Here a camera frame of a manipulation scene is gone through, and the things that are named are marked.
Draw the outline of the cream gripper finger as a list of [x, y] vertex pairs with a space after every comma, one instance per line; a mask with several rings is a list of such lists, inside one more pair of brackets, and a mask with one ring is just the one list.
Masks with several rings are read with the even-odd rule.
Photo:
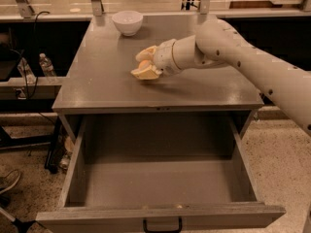
[[148, 68], [139, 69], [138, 67], [131, 71], [131, 74], [138, 80], [155, 80], [161, 75], [155, 65], [150, 65]]
[[157, 46], [151, 46], [144, 50], [141, 50], [139, 53], [136, 54], [135, 59], [138, 62], [141, 62], [143, 60], [153, 60], [154, 55], [156, 53]]

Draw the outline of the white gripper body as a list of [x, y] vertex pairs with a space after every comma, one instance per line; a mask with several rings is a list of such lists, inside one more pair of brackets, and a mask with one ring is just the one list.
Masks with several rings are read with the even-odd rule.
[[162, 76], [173, 76], [182, 72], [173, 57], [173, 47], [176, 39], [161, 43], [155, 48], [153, 64], [161, 72]]

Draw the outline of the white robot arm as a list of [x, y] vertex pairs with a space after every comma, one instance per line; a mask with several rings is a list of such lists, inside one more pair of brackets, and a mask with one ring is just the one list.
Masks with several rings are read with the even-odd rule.
[[229, 65], [311, 135], [311, 74], [256, 48], [222, 19], [210, 17], [193, 35], [148, 47], [135, 59], [131, 74], [143, 81]]

